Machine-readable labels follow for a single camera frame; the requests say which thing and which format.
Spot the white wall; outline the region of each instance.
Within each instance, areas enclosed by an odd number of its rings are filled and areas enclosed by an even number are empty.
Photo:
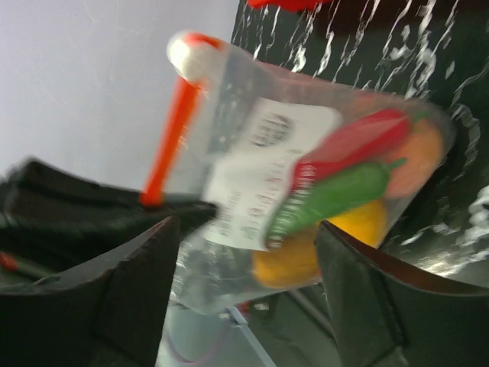
[[[182,29],[229,40],[238,0],[0,0],[0,174],[28,155],[141,188]]]

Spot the orange strap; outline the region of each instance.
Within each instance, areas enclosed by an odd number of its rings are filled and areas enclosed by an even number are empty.
[[[223,44],[218,38],[208,37],[204,34],[189,34],[186,41],[192,43],[206,42],[218,50]],[[197,99],[201,88],[201,83],[194,86],[184,78],[178,77],[175,100],[167,116],[166,128],[160,141],[156,161],[140,197],[141,203],[145,206],[159,206],[164,201],[164,181],[175,161],[180,139],[185,135],[192,114],[197,109]]]

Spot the marble countertop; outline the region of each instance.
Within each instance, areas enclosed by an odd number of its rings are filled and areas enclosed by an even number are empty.
[[[241,0],[232,43],[296,73],[428,99],[447,111],[455,146],[382,249],[489,286],[489,4],[334,0],[295,14]]]

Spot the red chili pepper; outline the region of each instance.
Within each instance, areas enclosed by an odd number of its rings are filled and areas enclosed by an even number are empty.
[[[297,162],[292,190],[303,187],[301,179],[322,180],[353,164],[385,154],[400,145],[409,133],[409,117],[399,110],[385,109],[362,117],[333,132]]]
[[[252,8],[261,8],[265,5],[278,5],[288,11],[299,11],[303,9],[314,10],[317,4],[331,2],[332,0],[248,0]]]

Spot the paper label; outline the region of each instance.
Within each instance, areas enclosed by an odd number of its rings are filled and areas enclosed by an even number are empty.
[[[239,141],[212,170],[203,199],[216,203],[219,215],[202,229],[204,239],[266,251],[268,225],[290,195],[297,161],[341,120],[329,107],[259,99]]]

